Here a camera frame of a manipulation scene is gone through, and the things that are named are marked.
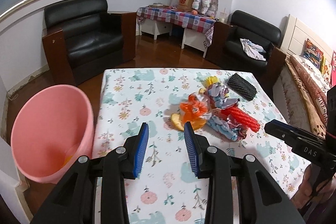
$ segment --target brown blanket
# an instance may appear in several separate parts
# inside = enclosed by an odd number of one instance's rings
[[[318,82],[320,82],[320,79],[314,76],[315,75],[314,71],[310,67],[305,65],[304,62],[300,63],[294,56],[290,56],[289,59],[292,62],[298,76],[300,77],[300,79],[302,80],[306,88],[308,89],[308,92],[315,103],[316,110],[321,120],[326,125],[327,124],[327,107],[326,106],[327,106],[328,89],[325,86],[321,85],[320,87],[318,85]]]
[[[302,96],[302,99],[305,103],[306,111],[307,111],[307,116],[310,122],[310,129],[311,132],[325,138],[326,134],[326,126],[324,122],[322,122],[319,113],[317,112],[315,108],[315,103],[312,97],[309,94],[309,91],[307,90],[305,84],[302,82],[300,77],[298,76],[295,67],[293,66],[291,60],[289,57],[286,57],[286,66],[288,67],[298,90],[300,91],[300,94]]]

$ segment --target checkered tablecloth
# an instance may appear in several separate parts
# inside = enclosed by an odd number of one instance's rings
[[[204,46],[207,48],[211,45],[213,32],[213,28],[211,28],[211,26],[213,26],[216,22],[214,19],[206,16],[195,16],[186,12],[150,7],[141,7],[138,9],[136,14],[139,17],[139,24],[142,24],[145,18],[149,18],[152,20],[173,23],[182,26],[183,28],[201,32],[205,35],[210,31],[211,35],[206,35]]]

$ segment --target white cloth on chair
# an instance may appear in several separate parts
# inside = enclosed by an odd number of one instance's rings
[[[265,53],[262,46],[252,43],[248,39],[240,39],[241,45],[243,46],[244,52],[251,58],[256,60],[266,61],[266,59],[260,54]]]

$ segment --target metal screw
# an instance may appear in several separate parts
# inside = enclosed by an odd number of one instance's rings
[[[209,153],[216,153],[217,152],[217,148],[214,147],[214,146],[209,146],[207,148],[207,150],[208,150]]]
[[[254,162],[255,157],[253,155],[246,155],[246,160],[249,161],[249,162]]]
[[[126,148],[123,147],[123,146],[120,146],[118,147],[116,150],[115,150],[118,154],[123,154],[126,152]]]
[[[81,156],[78,158],[78,161],[80,164],[83,164],[85,162],[87,162],[87,156]]]

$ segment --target bed headboard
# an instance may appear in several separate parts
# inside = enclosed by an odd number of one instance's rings
[[[333,50],[316,33],[298,18],[289,15],[281,50],[286,54],[302,55],[307,38],[323,51],[323,56],[331,63]]]

